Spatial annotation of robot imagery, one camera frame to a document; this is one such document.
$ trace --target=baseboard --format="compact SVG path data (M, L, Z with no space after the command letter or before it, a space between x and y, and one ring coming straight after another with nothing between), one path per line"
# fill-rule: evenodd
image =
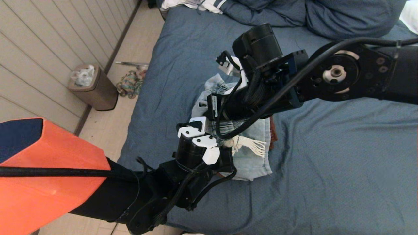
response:
M116 58L116 55L117 55L117 53L118 53L118 51L120 49L120 46L122 45L123 40L125 39L126 33L128 32L129 27L130 27L133 19L135 18L135 15L138 12L138 9L139 9L139 6L141 5L141 3L142 3L142 0L140 0L136 4L135 9L133 10L131 16L129 17L128 23L126 24L125 28L123 29L123 32L122 32L119 40L117 41L116 47L113 50L112 55L110 56L109 61L106 64L106 67L104 68L104 73L105 74L108 74L109 73L109 70L112 67L113 61ZM86 120L87 120L87 118L88 118L89 113L90 113L91 110L92 110L92 107L90 105L88 105L86 107L86 109L84 110L83 115L81 116L81 119L80 119L79 123L77 124L77 128L74 131L74 135L75 136L79 136L80 135L81 130L83 129L84 124L86 123Z

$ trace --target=blue bedsheet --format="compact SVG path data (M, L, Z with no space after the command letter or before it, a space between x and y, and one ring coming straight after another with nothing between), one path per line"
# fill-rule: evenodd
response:
M190 118L215 58L250 27L225 15L170 9L134 109L119 163L142 170L171 160L176 124ZM304 27L274 28L284 54L328 43ZM402 25L385 38L413 34ZM226 82L235 78L222 75ZM312 100L274 115L273 173L213 188L193 212L174 208L168 224L207 235L417 234L414 105L362 98Z

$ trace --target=denim cloth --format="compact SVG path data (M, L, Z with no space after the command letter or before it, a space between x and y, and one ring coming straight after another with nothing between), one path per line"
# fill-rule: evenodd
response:
M211 77L205 82L205 91L198 97L193 106L191 117L201 117L208 110L207 96L216 93L223 94L225 91L234 87L236 83L226 84L219 74ZM221 133L228 133L239 127L244 121L223 121L220 123ZM221 146L225 140L217 137L215 131L215 122L210 123L210 135L216 138ZM240 136L244 136L253 140L266 142L264 158L254 154L249 148L242 146L234 155L234 165L237 168L237 174L234 179L253 181L254 178L271 174L270 165L268 163L268 148L270 146L270 119L260 119L243 131Z

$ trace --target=bolt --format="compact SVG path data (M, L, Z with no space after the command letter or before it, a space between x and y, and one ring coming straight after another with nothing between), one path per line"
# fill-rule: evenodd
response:
M384 59L384 58L382 58L382 57L379 57L379 58L376 60L376 63L377 63L378 65L384 64L384 63L385 63L385 59Z
M382 67L379 68L379 72L381 72L383 74L386 73L387 70L388 70L388 68L386 66L382 66Z
M366 73L366 79L372 79L373 78L373 73L368 72Z

